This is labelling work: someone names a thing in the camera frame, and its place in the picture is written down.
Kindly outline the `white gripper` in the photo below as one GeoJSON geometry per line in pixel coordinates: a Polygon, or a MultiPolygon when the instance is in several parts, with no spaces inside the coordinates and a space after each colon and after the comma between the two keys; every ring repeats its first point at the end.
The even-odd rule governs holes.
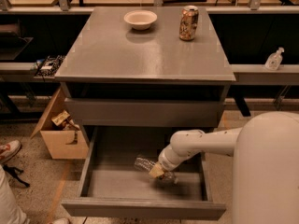
{"type": "Polygon", "coordinates": [[[187,153],[185,151],[179,151],[168,145],[162,150],[158,157],[158,162],[162,166],[159,163],[155,163],[150,169],[149,175],[154,178],[162,177],[164,175],[164,169],[166,171],[173,171],[186,160],[187,153]]]}

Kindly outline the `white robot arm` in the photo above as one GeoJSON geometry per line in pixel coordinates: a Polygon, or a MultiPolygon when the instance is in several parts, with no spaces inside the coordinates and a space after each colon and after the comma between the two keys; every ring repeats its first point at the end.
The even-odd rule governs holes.
{"type": "Polygon", "coordinates": [[[164,176],[198,153],[233,163],[233,224],[299,224],[299,115],[274,111],[243,127],[178,131],[149,173],[164,176]]]}

